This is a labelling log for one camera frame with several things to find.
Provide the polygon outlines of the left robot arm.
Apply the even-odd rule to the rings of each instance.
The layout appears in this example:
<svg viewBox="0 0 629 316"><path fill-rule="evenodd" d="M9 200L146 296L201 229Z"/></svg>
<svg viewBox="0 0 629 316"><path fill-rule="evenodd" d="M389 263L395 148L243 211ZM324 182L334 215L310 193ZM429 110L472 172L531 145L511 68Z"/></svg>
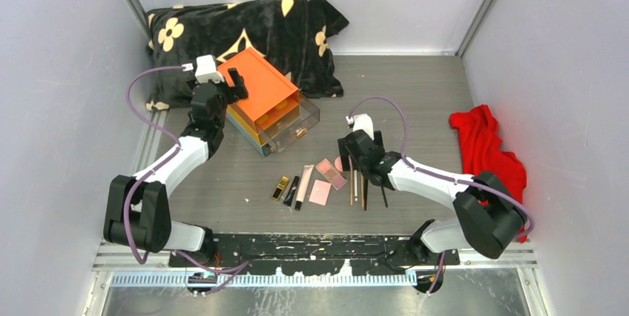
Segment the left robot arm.
<svg viewBox="0 0 629 316"><path fill-rule="evenodd" d="M248 91L236 68L228 69L227 78L215 71L197 81L188 124L174 138L174 146L144 170L112 180L103 237L134 253L186 251L198 266L207 266L217 254L212 230L173 221L168 198L217 152L224 137L227 107L248 98Z"/></svg>

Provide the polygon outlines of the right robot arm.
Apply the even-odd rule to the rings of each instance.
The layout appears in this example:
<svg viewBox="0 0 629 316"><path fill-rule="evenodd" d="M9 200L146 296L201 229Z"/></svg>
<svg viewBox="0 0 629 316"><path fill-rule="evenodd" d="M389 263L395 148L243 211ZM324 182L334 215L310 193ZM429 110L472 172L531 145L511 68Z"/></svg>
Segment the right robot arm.
<svg viewBox="0 0 629 316"><path fill-rule="evenodd" d="M427 220L410 237L409 251L420 264L460 248L495 260L529 222L521 204L492 172L454 174L420 164L386 151L380 131L354 131L337 144L343 166L359 171L368 183L425 197L454 211L452 219Z"/></svg>

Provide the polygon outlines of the black mascara tube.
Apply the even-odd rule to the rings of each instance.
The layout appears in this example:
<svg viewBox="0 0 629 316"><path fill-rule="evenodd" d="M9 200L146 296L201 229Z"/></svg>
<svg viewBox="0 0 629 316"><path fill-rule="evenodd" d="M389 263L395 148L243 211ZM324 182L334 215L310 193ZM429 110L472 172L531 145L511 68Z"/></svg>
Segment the black mascara tube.
<svg viewBox="0 0 629 316"><path fill-rule="evenodd" d="M292 206L292 202L294 199L294 196L296 194L297 188L299 186L300 183L300 177L299 176L295 176L294 179L292 180L291 185L289 186L288 192L284 198L283 204L287 205L288 207Z"/></svg>

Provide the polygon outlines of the pink square card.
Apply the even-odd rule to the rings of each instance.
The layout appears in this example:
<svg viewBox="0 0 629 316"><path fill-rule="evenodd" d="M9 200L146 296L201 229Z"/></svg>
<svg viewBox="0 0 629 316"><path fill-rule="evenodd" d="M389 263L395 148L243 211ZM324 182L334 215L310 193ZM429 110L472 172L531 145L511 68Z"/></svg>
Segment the pink square card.
<svg viewBox="0 0 629 316"><path fill-rule="evenodd" d="M323 180L315 180L309 195L309 202L325 206L332 185Z"/></svg>

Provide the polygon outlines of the pink cream tube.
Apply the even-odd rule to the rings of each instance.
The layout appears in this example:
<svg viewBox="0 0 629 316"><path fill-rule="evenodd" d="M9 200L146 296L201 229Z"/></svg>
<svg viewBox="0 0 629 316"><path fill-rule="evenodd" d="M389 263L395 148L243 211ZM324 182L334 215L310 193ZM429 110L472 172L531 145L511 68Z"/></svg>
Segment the pink cream tube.
<svg viewBox="0 0 629 316"><path fill-rule="evenodd" d="M300 181L299 181L299 185L298 185L297 193L296 193L295 206L294 206L294 209L296 211L299 211L301 209L301 206L305 200L306 192L309 187L309 181L311 179L314 168L315 168L314 165L304 166L303 173L300 177Z"/></svg>

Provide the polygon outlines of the round pink blush compact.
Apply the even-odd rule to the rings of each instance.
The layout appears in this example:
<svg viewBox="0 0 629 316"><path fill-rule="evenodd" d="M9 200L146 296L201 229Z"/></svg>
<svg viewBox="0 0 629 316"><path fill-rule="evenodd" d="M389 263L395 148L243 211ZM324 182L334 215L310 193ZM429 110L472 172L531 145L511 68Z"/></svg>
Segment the round pink blush compact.
<svg viewBox="0 0 629 316"><path fill-rule="evenodd" d="M343 164L340 157L335 158L334 164L337 170L339 170L340 172L343 172Z"/></svg>

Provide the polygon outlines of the pink eyeshadow palette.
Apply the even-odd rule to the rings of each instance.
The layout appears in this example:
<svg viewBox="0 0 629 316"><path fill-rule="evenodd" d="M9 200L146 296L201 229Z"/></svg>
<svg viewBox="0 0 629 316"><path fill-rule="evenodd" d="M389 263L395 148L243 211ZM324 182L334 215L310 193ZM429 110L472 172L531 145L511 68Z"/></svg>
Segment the pink eyeshadow palette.
<svg viewBox="0 0 629 316"><path fill-rule="evenodd" d="M347 179L328 159L320 161L315 168L337 191L347 183Z"/></svg>

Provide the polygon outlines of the orange drawer organizer box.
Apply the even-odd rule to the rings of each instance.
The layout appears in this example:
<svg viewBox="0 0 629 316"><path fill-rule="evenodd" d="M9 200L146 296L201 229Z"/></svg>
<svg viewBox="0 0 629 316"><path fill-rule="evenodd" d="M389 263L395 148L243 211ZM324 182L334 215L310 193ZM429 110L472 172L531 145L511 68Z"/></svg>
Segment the orange drawer organizer box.
<svg viewBox="0 0 629 316"><path fill-rule="evenodd" d="M229 105L227 119L260 153L260 141L254 122L283 100L289 97L296 99L299 89L252 48L236 54L218 66L218 71L232 85L229 68L238 69L244 78L248 98Z"/></svg>

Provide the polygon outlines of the gold lipstick case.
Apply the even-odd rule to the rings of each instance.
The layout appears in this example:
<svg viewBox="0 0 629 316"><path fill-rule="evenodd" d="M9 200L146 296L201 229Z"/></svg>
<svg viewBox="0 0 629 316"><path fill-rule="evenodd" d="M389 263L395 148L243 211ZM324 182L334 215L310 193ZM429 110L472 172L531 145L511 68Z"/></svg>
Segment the gold lipstick case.
<svg viewBox="0 0 629 316"><path fill-rule="evenodd" d="M278 182L278 184L275 186L272 194L271 194L271 198L274 201L278 201L282 196L284 191L286 190L286 188L288 187L290 179L286 176L282 176Z"/></svg>

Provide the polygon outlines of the clear top drawer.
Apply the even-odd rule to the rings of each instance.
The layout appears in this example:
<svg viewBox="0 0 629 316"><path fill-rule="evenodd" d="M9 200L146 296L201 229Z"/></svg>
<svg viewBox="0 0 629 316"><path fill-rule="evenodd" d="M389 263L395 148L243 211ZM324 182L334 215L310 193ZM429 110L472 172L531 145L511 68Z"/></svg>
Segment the clear top drawer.
<svg viewBox="0 0 629 316"><path fill-rule="evenodd" d="M320 121L320 109L299 93L263 114L254 124L263 157L280 153L303 138Z"/></svg>

